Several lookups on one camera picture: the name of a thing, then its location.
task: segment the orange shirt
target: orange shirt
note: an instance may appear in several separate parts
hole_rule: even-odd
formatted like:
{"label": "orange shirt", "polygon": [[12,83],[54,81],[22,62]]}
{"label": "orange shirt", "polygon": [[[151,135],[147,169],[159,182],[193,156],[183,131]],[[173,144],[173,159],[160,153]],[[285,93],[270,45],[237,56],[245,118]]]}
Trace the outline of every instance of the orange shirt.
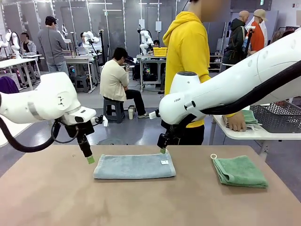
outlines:
{"label": "orange shirt", "polygon": [[251,37],[251,49],[252,51],[259,51],[264,48],[264,35],[258,23],[254,21],[252,26],[256,28]]}

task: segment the wooden table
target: wooden table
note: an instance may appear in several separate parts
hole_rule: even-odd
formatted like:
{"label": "wooden table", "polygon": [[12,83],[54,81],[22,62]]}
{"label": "wooden table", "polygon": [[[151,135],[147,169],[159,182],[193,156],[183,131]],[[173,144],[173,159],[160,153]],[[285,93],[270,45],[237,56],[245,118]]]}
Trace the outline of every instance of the wooden table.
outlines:
{"label": "wooden table", "polygon": [[[105,154],[157,153],[156,146],[92,146]],[[94,180],[78,146],[26,154],[0,178],[2,226],[300,226],[301,204],[248,146],[170,146],[177,176]],[[248,155],[268,189],[221,185],[210,154]]]}

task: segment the gray basket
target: gray basket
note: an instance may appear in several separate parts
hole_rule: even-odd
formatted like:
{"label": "gray basket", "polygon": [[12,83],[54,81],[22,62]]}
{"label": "gray basket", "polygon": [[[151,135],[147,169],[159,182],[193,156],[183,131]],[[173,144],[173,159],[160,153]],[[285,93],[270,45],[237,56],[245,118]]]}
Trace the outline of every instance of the gray basket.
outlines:
{"label": "gray basket", "polygon": [[254,105],[250,110],[258,123],[270,133],[301,133],[301,108],[287,101],[269,106]]}

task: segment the gray towel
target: gray towel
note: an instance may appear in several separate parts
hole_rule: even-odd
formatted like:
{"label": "gray towel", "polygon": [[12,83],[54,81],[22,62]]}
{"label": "gray towel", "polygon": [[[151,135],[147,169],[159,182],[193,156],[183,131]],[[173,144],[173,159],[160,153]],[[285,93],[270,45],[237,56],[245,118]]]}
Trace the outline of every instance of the gray towel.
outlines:
{"label": "gray towel", "polygon": [[175,176],[170,154],[105,155],[94,170],[94,179],[152,179]]}

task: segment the label tag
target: label tag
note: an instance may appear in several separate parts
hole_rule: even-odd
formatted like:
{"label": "label tag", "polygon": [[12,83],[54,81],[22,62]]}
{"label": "label tag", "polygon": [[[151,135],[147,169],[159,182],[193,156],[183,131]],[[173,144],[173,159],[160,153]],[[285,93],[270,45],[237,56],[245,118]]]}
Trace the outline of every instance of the label tag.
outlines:
{"label": "label tag", "polygon": [[165,161],[161,160],[161,164],[162,165],[168,165],[168,160],[165,160]]}

